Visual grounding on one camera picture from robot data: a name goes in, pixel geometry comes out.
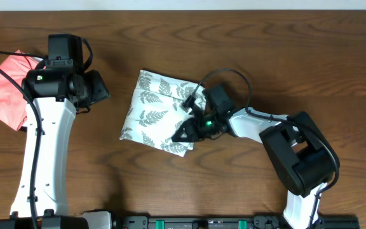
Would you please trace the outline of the white fern print dress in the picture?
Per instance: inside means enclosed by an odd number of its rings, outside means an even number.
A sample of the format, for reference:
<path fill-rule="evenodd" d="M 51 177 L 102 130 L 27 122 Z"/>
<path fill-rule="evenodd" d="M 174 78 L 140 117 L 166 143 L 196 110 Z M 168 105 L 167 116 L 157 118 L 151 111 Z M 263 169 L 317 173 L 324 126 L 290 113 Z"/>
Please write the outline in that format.
<path fill-rule="evenodd" d="M 119 138 L 184 156 L 194 144 L 173 142 L 172 136 L 184 121 L 193 117 L 182 108 L 193 92 L 194 103 L 205 110 L 204 89 L 190 81 L 141 70 Z"/>

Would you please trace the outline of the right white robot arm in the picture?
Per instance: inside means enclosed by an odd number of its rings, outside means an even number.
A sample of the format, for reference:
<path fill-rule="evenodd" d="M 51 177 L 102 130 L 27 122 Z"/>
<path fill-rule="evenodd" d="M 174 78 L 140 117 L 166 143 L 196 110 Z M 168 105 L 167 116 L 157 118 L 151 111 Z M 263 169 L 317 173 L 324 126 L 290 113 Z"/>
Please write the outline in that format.
<path fill-rule="evenodd" d="M 338 182 L 340 162 L 311 117 L 305 112 L 289 116 L 238 108 L 221 85 L 202 94 L 211 112 L 204 114 L 191 94 L 182 107 L 194 116 L 182 123 L 172 141 L 200 142 L 229 134 L 261 143 L 288 191 L 283 212 L 287 226 L 316 226 L 322 193 Z"/>

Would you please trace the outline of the pink garment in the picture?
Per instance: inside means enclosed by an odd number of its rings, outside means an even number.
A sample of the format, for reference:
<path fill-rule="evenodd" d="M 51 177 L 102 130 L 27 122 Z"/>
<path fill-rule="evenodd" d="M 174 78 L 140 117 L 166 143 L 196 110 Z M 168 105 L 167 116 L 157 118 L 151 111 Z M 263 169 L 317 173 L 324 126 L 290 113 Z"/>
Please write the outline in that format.
<path fill-rule="evenodd" d="M 0 65 L 0 69 L 20 85 L 40 61 L 39 58 L 10 55 Z M 27 120 L 26 103 L 17 88 L 0 74 L 0 121 L 13 130 L 19 130 Z"/>

